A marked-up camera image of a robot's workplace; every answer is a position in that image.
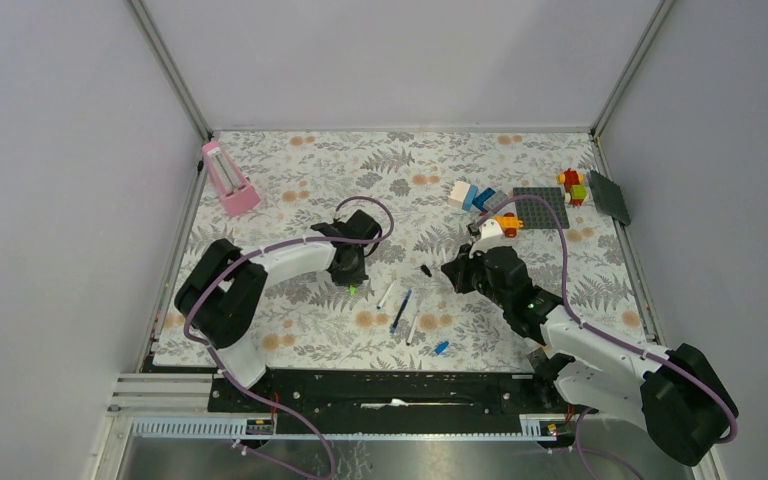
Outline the grey lego baseplate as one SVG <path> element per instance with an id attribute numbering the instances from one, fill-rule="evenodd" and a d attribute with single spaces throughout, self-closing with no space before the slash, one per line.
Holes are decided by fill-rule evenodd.
<path id="1" fill-rule="evenodd" d="M 565 196 L 561 187 L 516 187 L 512 189 L 513 196 L 532 195 L 542 198 L 555 212 L 555 217 L 563 229 L 570 227 L 565 206 Z M 555 229 L 554 217 L 549 209 L 540 201 L 532 198 L 517 200 L 515 203 L 516 216 L 524 222 L 524 229 L 545 230 Z"/>

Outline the blue gel pen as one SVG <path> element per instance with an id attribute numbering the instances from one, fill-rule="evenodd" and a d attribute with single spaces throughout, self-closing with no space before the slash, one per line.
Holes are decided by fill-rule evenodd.
<path id="1" fill-rule="evenodd" d="M 413 294 L 413 290 L 412 289 L 408 289 L 406 294 L 405 294 L 405 296 L 404 296 L 404 298 L 403 298 L 403 300 L 402 300 L 402 302 L 401 302 L 401 304 L 399 305 L 399 308 L 398 308 L 397 313 L 396 313 L 396 315 L 394 317 L 394 320 L 393 320 L 393 322 L 390 325 L 389 332 L 391 334 L 395 334 L 396 333 L 396 331 L 398 329 L 399 322 L 400 322 L 401 318 L 403 317 L 405 310 L 407 309 L 407 306 L 408 306 L 408 304 L 410 302 L 412 294 Z"/>

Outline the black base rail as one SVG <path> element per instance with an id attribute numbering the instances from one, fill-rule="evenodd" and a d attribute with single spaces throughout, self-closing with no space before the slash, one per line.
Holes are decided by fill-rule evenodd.
<path id="1" fill-rule="evenodd" d="M 248 394 L 225 378 L 215 378 L 207 409 L 292 419 L 319 429 L 408 421 L 459 425 L 473 418 L 514 415 L 562 423 L 583 408 L 562 400 L 548 381 L 530 374 L 275 368 Z"/>

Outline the white pen dark tip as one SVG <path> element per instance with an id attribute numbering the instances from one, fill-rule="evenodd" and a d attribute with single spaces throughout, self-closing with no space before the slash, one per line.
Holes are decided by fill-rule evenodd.
<path id="1" fill-rule="evenodd" d="M 410 323 L 410 328 L 409 328 L 409 331 L 408 331 L 408 335 L 406 336 L 406 339 L 405 339 L 405 344 L 407 346 L 410 346 L 412 344 L 412 342 L 413 342 L 413 338 L 415 336 L 415 331 L 417 329 L 417 324 L 418 324 L 420 316 L 421 316 L 421 313 L 417 310 L 414 313 L 413 317 L 412 317 L 412 320 L 411 320 L 411 323 Z"/>

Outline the grey toy brick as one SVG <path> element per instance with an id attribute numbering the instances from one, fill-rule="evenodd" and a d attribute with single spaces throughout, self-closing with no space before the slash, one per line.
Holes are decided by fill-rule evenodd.
<path id="1" fill-rule="evenodd" d="M 508 199 L 508 195 L 502 191 L 495 191 L 485 202 L 484 207 L 487 211 L 498 208 Z"/>

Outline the blue pen cap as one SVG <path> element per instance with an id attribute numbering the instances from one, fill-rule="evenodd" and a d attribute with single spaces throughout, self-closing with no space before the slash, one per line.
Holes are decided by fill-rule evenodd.
<path id="1" fill-rule="evenodd" d="M 439 343 L 439 344 L 438 344 L 438 345 L 437 345 L 437 346 L 434 348 L 434 353 L 435 353 L 436 355 L 441 355 L 441 354 L 443 354 L 443 353 L 446 351 L 446 349 L 449 347 L 449 345 L 450 345 L 450 342 L 449 342 L 449 341 L 443 341 L 443 342 Z"/>

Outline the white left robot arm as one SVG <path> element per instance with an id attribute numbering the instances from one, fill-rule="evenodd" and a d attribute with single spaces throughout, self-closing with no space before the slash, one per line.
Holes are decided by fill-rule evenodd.
<path id="1" fill-rule="evenodd" d="M 348 220 L 318 223 L 310 234 L 249 252 L 227 239 L 213 242 L 174 299 L 185 316 L 184 336 L 207 348 L 232 386 L 232 398 L 248 411 L 269 401 L 262 378 L 265 360 L 248 335 L 265 290 L 312 273 L 325 272 L 337 286 L 368 279 L 366 257 L 392 231 L 357 210 Z"/>

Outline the white and blue brick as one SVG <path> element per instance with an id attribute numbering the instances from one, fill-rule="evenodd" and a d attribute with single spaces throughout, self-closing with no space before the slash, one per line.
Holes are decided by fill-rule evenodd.
<path id="1" fill-rule="evenodd" d="M 448 203 L 453 208 L 469 211 L 478 194 L 478 187 L 468 182 L 455 181 L 448 194 Z"/>

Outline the dark grey lego plate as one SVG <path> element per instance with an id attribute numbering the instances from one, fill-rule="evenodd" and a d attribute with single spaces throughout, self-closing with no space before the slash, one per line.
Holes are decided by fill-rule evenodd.
<path id="1" fill-rule="evenodd" d="M 596 170 L 588 173 L 588 182 L 596 209 L 629 226 L 631 217 L 620 186 Z"/>

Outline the floral table mat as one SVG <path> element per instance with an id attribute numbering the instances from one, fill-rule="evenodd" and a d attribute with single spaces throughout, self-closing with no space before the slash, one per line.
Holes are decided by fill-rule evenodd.
<path id="1" fill-rule="evenodd" d="M 177 277 L 226 238 L 244 250 L 303 235 L 357 209 L 392 233 L 366 263 L 369 279 L 350 295 L 328 275 L 278 284 L 263 294 L 248 335 L 272 367 L 526 371 L 532 342 L 516 335 L 491 302 L 452 291 L 440 266 L 467 242 L 476 216 L 448 203 L 455 181 L 510 193 L 550 187 L 567 169 L 595 168 L 583 133 L 231 132 L 218 140 L 261 197 L 229 217 L 206 184 Z M 432 277 L 420 269 L 426 265 Z M 376 303 L 397 283 L 382 310 Z M 408 289 L 412 297 L 389 332 Z M 412 317 L 421 313 L 413 342 Z M 434 348 L 450 345 L 441 355 Z"/>

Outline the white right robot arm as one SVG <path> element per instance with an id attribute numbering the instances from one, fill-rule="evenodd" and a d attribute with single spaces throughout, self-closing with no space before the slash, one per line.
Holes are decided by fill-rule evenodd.
<path id="1" fill-rule="evenodd" d="M 472 252 L 465 244 L 441 271 L 455 292 L 481 294 L 501 308 L 512 331 L 550 347 L 533 386 L 543 410 L 592 407 L 639 427 L 686 466 L 734 436 L 739 410 L 699 349 L 668 349 L 574 318 L 508 246 Z"/>

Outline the red yellow green brick stack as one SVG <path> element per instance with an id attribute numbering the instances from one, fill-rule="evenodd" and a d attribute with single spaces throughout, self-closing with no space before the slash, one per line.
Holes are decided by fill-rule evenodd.
<path id="1" fill-rule="evenodd" d="M 584 175 L 577 170 L 567 169 L 557 175 L 557 183 L 563 187 L 565 202 L 570 206 L 582 206 L 588 191 Z"/>

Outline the white pen green tip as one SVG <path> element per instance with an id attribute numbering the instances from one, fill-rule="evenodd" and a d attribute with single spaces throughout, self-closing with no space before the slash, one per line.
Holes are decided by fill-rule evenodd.
<path id="1" fill-rule="evenodd" d="M 396 285 L 396 283 L 397 283 L 396 280 L 392 280 L 387 285 L 387 287 L 385 288 L 383 294 L 380 296 L 378 302 L 376 303 L 376 309 L 377 310 L 382 310 L 385 307 L 385 305 L 386 305 L 386 303 L 387 303 L 387 301 L 388 301 L 388 299 L 389 299 L 389 297 L 391 295 L 391 292 L 393 291 L 393 288 Z"/>

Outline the pink metronome box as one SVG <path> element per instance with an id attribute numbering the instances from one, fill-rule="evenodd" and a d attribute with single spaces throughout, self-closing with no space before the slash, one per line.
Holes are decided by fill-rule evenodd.
<path id="1" fill-rule="evenodd" d="M 260 204 L 254 185 L 218 141 L 203 145 L 202 155 L 217 198 L 229 217 L 238 217 Z"/>

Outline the blue toy brick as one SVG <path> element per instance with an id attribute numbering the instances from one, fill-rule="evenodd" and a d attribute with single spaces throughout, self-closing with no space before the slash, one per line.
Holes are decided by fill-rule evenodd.
<path id="1" fill-rule="evenodd" d="M 487 212 L 488 207 L 486 206 L 486 203 L 495 194 L 496 194 L 496 191 L 494 189 L 485 188 L 484 190 L 480 191 L 473 197 L 472 205 L 481 212 Z"/>

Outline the orange toy car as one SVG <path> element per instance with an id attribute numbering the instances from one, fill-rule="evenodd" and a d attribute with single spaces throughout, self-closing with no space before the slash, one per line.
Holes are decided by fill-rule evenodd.
<path id="1" fill-rule="evenodd" d="M 524 228 L 524 222 L 513 212 L 494 217 L 506 238 L 515 238 L 518 232 Z"/>

